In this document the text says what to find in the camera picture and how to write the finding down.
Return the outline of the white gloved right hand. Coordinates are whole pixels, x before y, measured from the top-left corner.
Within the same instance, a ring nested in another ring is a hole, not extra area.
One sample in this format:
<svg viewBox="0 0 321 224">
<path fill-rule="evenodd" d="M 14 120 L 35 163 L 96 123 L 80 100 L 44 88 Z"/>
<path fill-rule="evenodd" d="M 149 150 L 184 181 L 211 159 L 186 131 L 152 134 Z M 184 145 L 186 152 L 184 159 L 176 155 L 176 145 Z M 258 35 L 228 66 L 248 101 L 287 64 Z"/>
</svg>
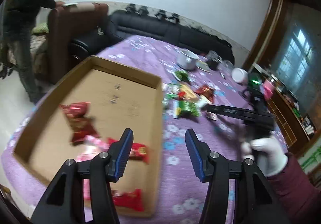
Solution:
<svg viewBox="0 0 321 224">
<path fill-rule="evenodd" d="M 241 156 L 242 159 L 253 159 L 266 177 L 281 173 L 288 163 L 288 156 L 272 135 L 242 142 Z"/>
</svg>

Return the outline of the maroon sleeved forearm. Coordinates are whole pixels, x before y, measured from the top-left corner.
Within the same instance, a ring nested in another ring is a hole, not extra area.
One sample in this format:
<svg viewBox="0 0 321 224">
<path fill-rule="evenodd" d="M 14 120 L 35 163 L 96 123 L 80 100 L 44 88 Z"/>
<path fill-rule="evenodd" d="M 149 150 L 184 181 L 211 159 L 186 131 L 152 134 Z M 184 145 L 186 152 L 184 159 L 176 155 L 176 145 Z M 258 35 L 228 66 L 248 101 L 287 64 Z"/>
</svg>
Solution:
<svg viewBox="0 0 321 224">
<path fill-rule="evenodd" d="M 291 223 L 320 223 L 320 190 L 314 187 L 295 156 L 275 176 L 267 178 Z"/>
</svg>

